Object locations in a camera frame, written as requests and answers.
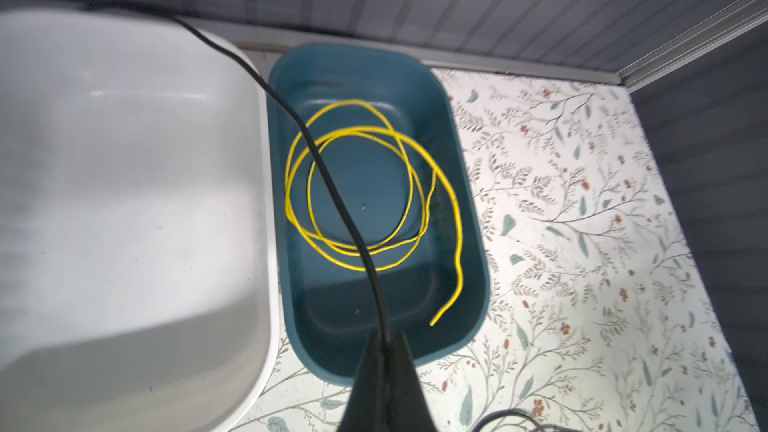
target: blue plastic container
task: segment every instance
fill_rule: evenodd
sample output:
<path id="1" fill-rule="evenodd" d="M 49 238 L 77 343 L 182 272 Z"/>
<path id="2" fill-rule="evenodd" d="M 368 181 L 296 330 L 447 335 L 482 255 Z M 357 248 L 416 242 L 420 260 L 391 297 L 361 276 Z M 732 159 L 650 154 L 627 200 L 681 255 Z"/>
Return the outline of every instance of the blue plastic container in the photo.
<path id="1" fill-rule="evenodd" d="M 465 284 L 461 296 L 434 327 L 429 327 L 430 319 L 456 287 L 456 230 L 448 195 L 440 185 L 432 200 L 429 230 L 417 250 L 403 264 L 379 276 L 392 326 L 406 331 L 417 365 L 466 345 L 485 317 L 490 289 L 456 126 L 440 83 L 411 57 L 329 45 L 302 46 L 284 55 L 275 64 L 269 82 L 304 120 L 339 100 L 372 103 L 396 130 L 427 149 L 446 173 L 458 197 L 464 227 Z M 283 174 L 298 129 L 274 101 L 269 101 L 268 110 L 277 257 L 288 337 L 314 375 L 350 385 L 365 340 L 376 329 L 370 286 L 364 272 L 341 268 L 312 250 L 287 221 Z M 331 130 L 360 125 L 382 126 L 363 108 L 346 106 L 328 112 L 310 130 L 317 138 Z M 298 151 L 304 148 L 302 141 Z M 426 193 L 432 170 L 416 152 L 409 150 L 408 155 Z M 408 199 L 408 177 L 402 161 L 387 148 L 357 137 L 335 141 L 322 156 L 366 243 L 389 235 Z M 296 216 L 305 227 L 311 227 L 306 209 L 309 164 L 309 159 L 302 164 L 291 195 Z M 319 174 L 312 184 L 312 207 L 323 234 L 350 241 Z M 398 238 L 413 236 L 420 217 L 421 207 L 415 200 Z M 374 262 L 377 266 L 389 264 L 403 253 L 400 248 L 384 252 L 375 255 Z M 357 257 L 345 259 L 349 264 L 361 264 Z"/>

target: coiled yellow cable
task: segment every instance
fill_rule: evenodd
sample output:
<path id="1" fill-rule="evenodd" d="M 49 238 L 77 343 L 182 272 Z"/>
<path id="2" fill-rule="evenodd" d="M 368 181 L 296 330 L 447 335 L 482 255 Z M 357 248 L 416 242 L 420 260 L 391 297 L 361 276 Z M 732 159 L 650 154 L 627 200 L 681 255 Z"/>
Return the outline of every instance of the coiled yellow cable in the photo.
<path id="1" fill-rule="evenodd" d="M 456 220 L 456 255 L 454 257 L 455 264 L 456 264 L 456 276 L 457 276 L 456 290 L 453 292 L 453 295 L 451 296 L 451 298 L 442 307 L 440 307 L 440 310 L 435 314 L 435 317 L 432 318 L 432 320 L 429 322 L 429 325 L 433 326 L 437 323 L 438 320 L 440 320 L 440 317 L 442 317 L 443 314 L 456 302 L 456 299 L 461 294 L 462 289 L 464 288 L 464 273 L 462 272 L 462 264 L 461 264 L 462 244 L 463 244 L 464 236 L 462 232 L 462 216 L 458 210 L 458 201 L 456 200 L 456 194 L 454 193 L 453 187 L 451 187 L 450 182 L 446 178 L 446 174 L 443 173 L 443 171 L 435 162 L 435 159 L 429 155 L 427 150 L 425 150 L 417 141 L 395 130 L 392 127 L 392 124 L 390 124 L 389 121 L 386 119 L 386 117 L 384 117 L 384 115 L 379 110 L 377 110 L 374 106 L 372 106 L 368 102 L 364 102 L 362 100 L 342 100 L 340 102 L 334 102 L 328 106 L 323 107 L 317 113 L 315 113 L 315 115 L 313 115 L 311 119 L 306 121 L 306 126 L 307 127 L 311 126 L 315 120 L 319 119 L 326 112 L 342 106 L 364 107 L 365 109 L 369 110 L 370 113 L 372 113 L 374 116 L 378 117 L 379 120 L 383 122 L 385 127 L 358 126 L 358 127 L 346 127 L 344 129 L 334 130 L 332 132 L 325 134 L 321 138 L 315 140 L 315 143 L 318 145 L 321 152 L 323 149 L 328 147 L 328 145 L 331 144 L 331 142 L 341 137 L 350 137 L 350 136 L 361 137 L 363 139 L 373 140 L 374 142 L 393 151 L 406 164 L 406 168 L 408 170 L 408 181 L 410 183 L 410 186 L 409 186 L 410 192 L 408 193 L 408 203 L 406 205 L 406 210 L 404 211 L 402 217 L 400 218 L 400 222 L 398 226 L 395 227 L 395 230 L 391 234 L 389 234 L 388 237 L 386 237 L 384 240 L 374 245 L 369 246 L 368 249 L 370 254 L 374 255 L 374 254 L 379 254 L 380 252 L 398 248 L 402 245 L 407 245 L 411 243 L 413 245 L 408 250 L 408 253 L 403 255 L 402 258 L 400 258 L 398 261 L 392 264 L 384 265 L 382 267 L 377 267 L 376 270 L 378 272 L 397 267 L 398 265 L 402 264 L 406 259 L 408 259 L 408 257 L 411 254 L 413 254 L 413 251 L 416 250 L 418 243 L 421 241 L 422 236 L 426 233 L 427 228 L 429 226 L 429 204 L 432 200 L 432 194 L 435 191 L 435 187 L 437 186 L 438 179 L 440 180 L 440 183 L 443 185 L 443 187 L 445 187 L 446 192 L 448 193 L 448 197 L 450 198 L 451 205 L 453 207 L 454 219 Z M 398 147 L 395 148 L 394 145 L 392 145 L 391 143 L 373 134 L 377 134 L 380 136 L 388 136 L 393 138 L 396 144 L 398 145 Z M 291 144 L 291 147 L 288 151 L 288 160 L 286 162 L 286 173 L 285 173 L 286 217 L 288 218 L 288 221 L 296 227 L 296 230 L 299 231 L 299 234 L 301 234 L 304 240 L 306 240 L 312 246 L 312 248 L 314 248 L 317 251 L 317 253 L 321 254 L 328 261 L 336 265 L 339 265 L 340 267 L 348 268 L 349 270 L 364 272 L 365 269 L 361 266 L 346 264 L 332 257 L 328 252 L 323 250 L 317 244 L 317 242 L 315 242 L 315 241 L 321 242 L 327 245 L 331 250 L 339 254 L 343 254 L 351 257 L 360 256 L 360 254 L 356 252 L 356 247 L 354 245 L 334 241 L 323 236 L 323 234 L 320 231 L 320 228 L 317 225 L 317 222 L 315 220 L 315 214 L 312 211 L 312 176 L 314 175 L 314 171 L 315 171 L 314 162 L 312 162 L 312 166 L 310 167 L 310 174 L 306 180 L 306 206 L 308 207 L 310 220 L 312 221 L 312 226 L 314 227 L 315 231 L 310 232 L 306 230 L 301 224 L 299 224 L 298 218 L 296 218 L 296 215 L 293 213 L 293 206 L 290 200 L 290 190 L 293 185 L 293 179 L 296 177 L 296 172 L 299 170 L 299 166 L 303 162 L 304 158 L 306 158 L 307 154 L 309 154 L 309 149 L 304 149 L 298 155 L 298 157 L 296 158 L 296 161 L 295 162 L 293 161 L 293 154 L 296 151 L 296 147 L 299 145 L 299 140 L 301 140 L 301 134 L 297 134 L 296 138 L 293 139 L 293 143 Z M 429 193 L 427 194 L 426 200 L 424 198 L 424 191 L 422 189 L 421 181 L 418 179 L 416 170 L 413 168 L 413 166 L 411 166 L 411 163 L 408 160 L 408 154 L 406 153 L 406 148 L 404 147 L 404 145 L 408 145 L 412 149 L 416 150 L 418 154 L 424 159 L 424 161 L 427 162 L 429 166 L 432 168 L 432 187 L 429 189 Z M 394 239 L 394 237 L 402 228 L 402 225 L 406 222 L 406 219 L 408 217 L 408 212 L 410 212 L 411 210 L 411 204 L 413 202 L 414 182 L 416 183 L 416 188 L 418 189 L 418 196 L 421 199 L 421 204 L 422 204 L 422 221 L 421 221 L 421 226 L 419 227 L 419 230 L 418 230 L 418 234 L 406 240 L 402 240 L 396 244 L 388 245 L 388 242 Z"/>

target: black cable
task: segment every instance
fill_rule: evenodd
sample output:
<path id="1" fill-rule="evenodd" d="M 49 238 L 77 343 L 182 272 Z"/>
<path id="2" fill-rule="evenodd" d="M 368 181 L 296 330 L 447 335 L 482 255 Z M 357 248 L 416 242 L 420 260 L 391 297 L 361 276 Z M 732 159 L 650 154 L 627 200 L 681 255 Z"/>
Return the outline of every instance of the black cable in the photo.
<path id="1" fill-rule="evenodd" d="M 324 183 L 326 184 L 326 187 L 328 188 L 328 193 L 330 194 L 331 199 L 333 200 L 333 205 L 336 206 L 336 210 L 339 211 L 341 220 L 344 222 L 344 226 L 346 226 L 346 229 L 350 232 L 350 236 L 352 237 L 352 242 L 354 242 L 358 252 L 360 253 L 360 259 L 362 260 L 362 265 L 363 267 L 365 267 L 366 273 L 368 274 L 368 280 L 371 283 L 371 291 L 373 292 L 373 299 L 376 302 L 376 313 L 379 319 L 379 333 L 381 335 L 382 346 L 386 350 L 386 347 L 390 343 L 392 334 L 389 329 L 389 312 L 387 311 L 386 302 L 384 300 L 384 293 L 382 292 L 382 287 L 381 287 L 381 284 L 379 283 L 379 275 L 376 273 L 376 266 L 373 264 L 373 259 L 371 258 L 371 255 L 368 252 L 368 247 L 366 246 L 366 242 L 362 239 L 362 235 L 360 235 L 360 231 L 358 230 L 355 223 L 352 221 L 352 216 L 350 216 L 350 213 L 347 211 L 346 207 L 344 206 L 344 202 L 342 201 L 341 196 L 339 195 L 339 190 L 336 188 L 336 184 L 334 184 L 333 180 L 331 179 L 331 174 L 328 171 L 326 164 L 322 160 L 322 157 L 320 156 L 320 150 L 317 149 L 317 144 L 315 144 L 315 140 L 312 138 L 312 133 L 306 127 L 306 124 L 302 120 L 301 116 L 299 116 L 299 114 L 296 113 L 293 107 L 291 107 L 290 104 L 287 101 L 285 101 L 283 97 L 281 97 L 280 94 L 278 94 L 277 91 L 275 91 L 270 86 L 270 84 L 268 84 L 264 80 L 264 78 L 261 75 L 259 75 L 259 73 L 256 72 L 253 67 L 250 66 L 248 62 L 245 62 L 245 60 L 243 60 L 242 57 L 238 56 L 231 50 L 225 49 L 219 44 L 213 42 L 211 39 L 209 39 L 204 34 L 202 34 L 196 27 L 188 24 L 182 19 L 177 18 L 175 15 L 167 12 L 166 10 L 163 10 L 161 8 L 154 7 L 154 6 L 149 6 L 145 4 L 132 4 L 132 3 L 126 3 L 126 2 L 114 2 L 114 1 L 93 2 L 88 6 L 86 6 L 85 10 L 100 10 L 100 9 L 109 9 L 109 8 L 130 10 L 133 12 L 138 12 L 140 14 L 146 14 L 150 16 L 156 16 L 163 19 L 171 20 L 176 24 L 179 24 L 180 26 L 185 28 L 187 31 L 189 31 L 192 35 L 196 36 L 197 39 L 202 41 L 205 45 L 207 45 L 211 49 L 216 50 L 216 52 L 218 53 L 224 54 L 225 56 L 232 59 L 235 63 L 237 63 L 237 65 L 245 69 L 245 72 L 248 72 L 248 75 L 250 75 L 251 78 L 253 78 L 254 81 L 256 81 L 256 83 L 258 83 L 262 89 L 264 89 L 264 92 L 266 92 L 266 94 L 270 96 L 272 100 L 277 102 L 277 105 L 282 107 L 283 110 L 285 110 L 288 113 L 288 116 L 290 116 L 290 118 L 294 121 L 296 126 L 299 127 L 299 130 L 301 130 L 301 135 L 304 137 L 307 148 L 310 150 L 310 153 L 312 154 L 312 159 L 315 161 L 315 164 L 317 164 L 317 169 L 320 171 L 322 180 L 324 181 Z"/>
<path id="2" fill-rule="evenodd" d="M 472 432 L 480 432 L 483 427 L 490 424 L 494 420 L 503 419 L 505 417 L 517 417 L 517 418 L 526 419 L 528 422 L 533 424 L 534 428 L 538 432 L 544 432 L 544 428 L 541 425 L 539 425 L 539 423 L 536 420 L 534 420 L 533 417 L 516 409 L 497 410 L 496 412 L 491 412 L 490 414 L 486 415 L 484 418 L 480 419 L 478 424 L 475 425 L 475 428 L 472 429 Z"/>

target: white plastic container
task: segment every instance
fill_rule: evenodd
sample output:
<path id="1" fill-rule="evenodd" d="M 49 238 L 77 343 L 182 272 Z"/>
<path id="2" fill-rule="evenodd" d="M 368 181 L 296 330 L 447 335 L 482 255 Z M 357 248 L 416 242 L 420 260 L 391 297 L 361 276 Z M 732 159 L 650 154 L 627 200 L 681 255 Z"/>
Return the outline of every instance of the white plastic container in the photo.
<path id="1" fill-rule="evenodd" d="M 0 430 L 227 430 L 279 336 L 264 92 L 158 20 L 0 44 Z"/>

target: floral tablecloth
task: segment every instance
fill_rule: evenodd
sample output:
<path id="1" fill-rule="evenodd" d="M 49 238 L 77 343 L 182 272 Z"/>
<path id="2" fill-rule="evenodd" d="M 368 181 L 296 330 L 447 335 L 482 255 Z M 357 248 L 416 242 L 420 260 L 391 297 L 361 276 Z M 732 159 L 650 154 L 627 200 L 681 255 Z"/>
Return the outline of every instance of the floral tablecloth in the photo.
<path id="1" fill-rule="evenodd" d="M 485 323 L 419 369 L 443 431 L 529 411 L 566 430 L 757 430 L 627 91 L 434 70 L 451 97 L 492 276 Z M 348 388 L 285 337 L 233 430 L 335 430 Z M 485 430 L 526 430 L 506 419 Z"/>

